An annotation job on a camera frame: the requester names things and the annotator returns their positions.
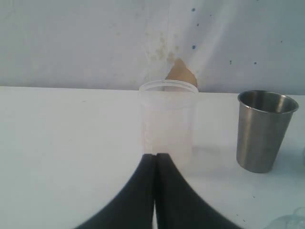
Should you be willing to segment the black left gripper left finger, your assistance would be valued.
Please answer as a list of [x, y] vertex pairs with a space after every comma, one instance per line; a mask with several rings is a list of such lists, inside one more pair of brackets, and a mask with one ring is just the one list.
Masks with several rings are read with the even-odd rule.
[[151, 229], [156, 156], [144, 154], [123, 189], [79, 229]]

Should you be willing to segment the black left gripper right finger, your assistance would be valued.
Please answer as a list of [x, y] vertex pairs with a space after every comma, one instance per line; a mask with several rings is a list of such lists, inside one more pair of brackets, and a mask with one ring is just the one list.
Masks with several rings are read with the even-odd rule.
[[169, 154], [156, 155], [154, 198], [159, 229], [238, 229], [186, 182]]

